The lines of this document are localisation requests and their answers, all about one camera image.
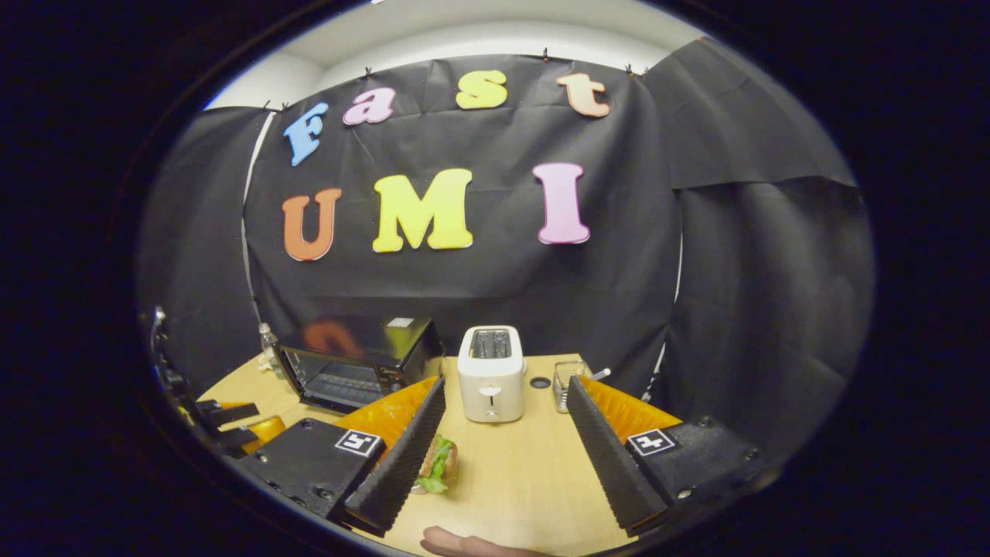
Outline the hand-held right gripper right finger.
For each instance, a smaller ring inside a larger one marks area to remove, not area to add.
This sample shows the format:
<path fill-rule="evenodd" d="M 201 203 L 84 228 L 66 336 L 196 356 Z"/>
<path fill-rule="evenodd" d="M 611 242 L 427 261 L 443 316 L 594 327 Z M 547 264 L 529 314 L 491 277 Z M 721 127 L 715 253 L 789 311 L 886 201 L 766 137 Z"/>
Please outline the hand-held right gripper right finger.
<path fill-rule="evenodd" d="M 678 528 L 742 496 L 763 451 L 710 416 L 682 420 L 601 381 L 573 376 L 567 412 L 619 528 Z"/>

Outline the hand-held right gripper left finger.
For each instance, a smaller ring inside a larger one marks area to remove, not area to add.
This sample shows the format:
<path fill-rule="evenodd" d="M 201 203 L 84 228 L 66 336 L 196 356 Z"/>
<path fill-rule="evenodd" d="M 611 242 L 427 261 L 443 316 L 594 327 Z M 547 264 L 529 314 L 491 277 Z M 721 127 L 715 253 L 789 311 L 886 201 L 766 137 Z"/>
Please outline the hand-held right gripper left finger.
<path fill-rule="evenodd" d="M 302 419 L 234 466 L 306 516 L 383 536 L 435 439 L 445 388 L 435 376 L 334 423 Z"/>

